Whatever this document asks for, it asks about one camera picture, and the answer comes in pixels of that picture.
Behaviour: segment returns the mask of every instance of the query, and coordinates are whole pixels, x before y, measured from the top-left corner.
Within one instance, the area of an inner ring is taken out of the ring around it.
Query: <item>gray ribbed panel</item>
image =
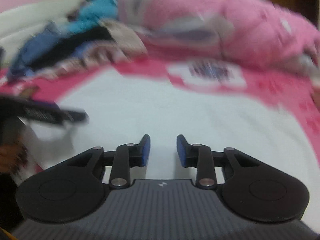
[[[136,180],[114,190],[91,215],[64,225],[24,222],[14,233],[19,240],[216,239],[315,240],[300,221],[265,225],[239,218],[216,193],[194,187],[190,180]]]

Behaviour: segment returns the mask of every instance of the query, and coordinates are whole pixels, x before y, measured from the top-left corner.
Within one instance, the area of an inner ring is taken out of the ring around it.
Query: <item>bed sheet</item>
[[[303,221],[320,233],[319,151],[313,142],[319,132],[318,125],[308,122],[310,118],[317,124],[319,113],[310,103],[309,81],[228,68],[228,79],[204,79],[186,63],[148,60],[56,82],[34,81],[42,88],[36,98],[83,108],[90,120],[63,128],[30,122],[26,146],[46,169],[91,147],[114,150],[149,134],[148,166],[132,169],[132,178],[147,179],[195,178],[195,169],[180,165],[175,146],[178,134],[215,151],[235,147],[308,187],[310,203]],[[220,173],[218,182],[223,182]]]

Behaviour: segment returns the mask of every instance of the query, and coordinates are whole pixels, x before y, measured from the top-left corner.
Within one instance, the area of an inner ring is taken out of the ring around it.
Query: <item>teal cloth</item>
[[[72,34],[84,33],[98,26],[103,18],[118,19],[118,0],[92,0],[80,9],[77,20],[66,29]]]

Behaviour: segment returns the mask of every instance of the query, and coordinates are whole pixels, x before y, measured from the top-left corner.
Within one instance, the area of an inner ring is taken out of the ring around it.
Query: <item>silver screw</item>
[[[209,179],[209,178],[204,178],[204,179],[201,179],[199,180],[199,183],[201,186],[204,186],[204,187],[211,187],[214,185],[214,180],[213,179]]]
[[[122,187],[127,184],[127,181],[123,178],[116,178],[111,181],[111,184],[116,187]]]

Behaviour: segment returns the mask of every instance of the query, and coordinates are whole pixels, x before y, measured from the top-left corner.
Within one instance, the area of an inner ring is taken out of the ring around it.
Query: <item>white bed sheet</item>
[[[94,146],[115,150],[149,134],[148,166],[132,169],[132,178],[194,179],[195,169],[182,168],[176,153],[176,136],[184,134],[189,143],[215,151],[234,147],[300,179],[310,192],[303,221],[320,233],[318,162],[300,125],[283,109],[238,95],[180,90],[164,80],[123,77],[115,70],[103,72],[59,105],[83,108],[90,120],[63,129],[30,123],[27,148],[44,168]],[[219,174],[218,181],[223,182]]]

